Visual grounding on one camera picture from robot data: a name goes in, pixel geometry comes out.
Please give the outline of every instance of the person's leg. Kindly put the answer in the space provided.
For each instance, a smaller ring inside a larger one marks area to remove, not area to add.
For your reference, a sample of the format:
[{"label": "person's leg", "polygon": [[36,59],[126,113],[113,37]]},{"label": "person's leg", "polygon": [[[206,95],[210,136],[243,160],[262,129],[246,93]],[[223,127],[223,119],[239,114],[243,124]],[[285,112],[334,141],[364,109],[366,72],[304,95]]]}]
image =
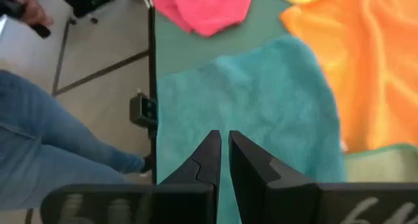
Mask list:
[{"label": "person's leg", "polygon": [[0,126],[0,210],[37,208],[69,184],[124,184],[114,169]]},{"label": "person's leg", "polygon": [[142,172],[144,167],[143,158],[101,142],[49,94],[7,71],[0,71],[0,125],[118,172]]}]

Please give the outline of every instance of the teal microfiber cloth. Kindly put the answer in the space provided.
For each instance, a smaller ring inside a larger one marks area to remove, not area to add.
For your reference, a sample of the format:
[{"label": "teal microfiber cloth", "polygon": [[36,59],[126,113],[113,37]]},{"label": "teal microfiber cloth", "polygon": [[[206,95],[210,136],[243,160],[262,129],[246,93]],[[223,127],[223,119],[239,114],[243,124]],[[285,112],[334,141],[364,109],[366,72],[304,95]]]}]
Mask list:
[{"label": "teal microfiber cloth", "polygon": [[230,130],[318,182],[345,180],[334,98],[314,54],[295,37],[284,35],[250,52],[164,77],[158,96],[158,182],[210,130],[221,132],[218,223],[240,222],[229,172]]}]

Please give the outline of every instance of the floor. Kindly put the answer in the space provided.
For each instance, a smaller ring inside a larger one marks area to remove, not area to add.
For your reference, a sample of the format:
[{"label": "floor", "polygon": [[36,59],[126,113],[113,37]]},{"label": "floor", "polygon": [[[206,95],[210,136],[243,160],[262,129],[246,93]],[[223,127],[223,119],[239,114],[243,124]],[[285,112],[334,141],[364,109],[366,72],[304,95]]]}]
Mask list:
[{"label": "floor", "polygon": [[[41,1],[56,20],[51,27],[52,36],[42,40],[26,26],[7,20],[0,38],[0,68],[30,79],[49,93],[57,93],[56,99],[101,140],[126,152],[149,154],[147,131],[129,121],[129,99],[137,89],[148,93],[148,58],[99,77],[95,74],[147,50],[148,17],[144,3],[117,0],[95,12],[98,24],[83,19],[70,25],[62,64],[58,65],[69,8],[62,0]],[[87,76],[96,78],[80,82]],[[132,175],[128,179],[151,183],[151,176]],[[2,223],[28,223],[25,217],[26,210],[0,213]],[[38,210],[34,210],[31,222],[42,223]]]}]

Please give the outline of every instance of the green table surface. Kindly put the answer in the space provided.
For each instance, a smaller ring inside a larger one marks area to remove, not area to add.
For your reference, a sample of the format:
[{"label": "green table surface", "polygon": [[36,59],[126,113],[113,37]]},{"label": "green table surface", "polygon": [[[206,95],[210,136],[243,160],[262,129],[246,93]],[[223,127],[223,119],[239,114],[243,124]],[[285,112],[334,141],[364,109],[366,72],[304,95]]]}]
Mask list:
[{"label": "green table surface", "polygon": [[278,15],[290,5],[285,0],[252,0],[244,22],[208,38],[187,33],[155,12],[157,79],[200,67],[221,55],[251,50],[287,33]]}]

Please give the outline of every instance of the blue jeans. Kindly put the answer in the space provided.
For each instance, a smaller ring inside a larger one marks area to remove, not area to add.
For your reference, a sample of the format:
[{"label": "blue jeans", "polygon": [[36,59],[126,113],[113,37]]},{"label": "blue jeans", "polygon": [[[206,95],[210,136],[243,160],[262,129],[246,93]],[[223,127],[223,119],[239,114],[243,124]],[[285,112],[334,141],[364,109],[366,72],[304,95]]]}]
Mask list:
[{"label": "blue jeans", "polygon": [[35,84],[0,70],[0,210],[69,184],[125,183],[144,160],[101,142]]}]

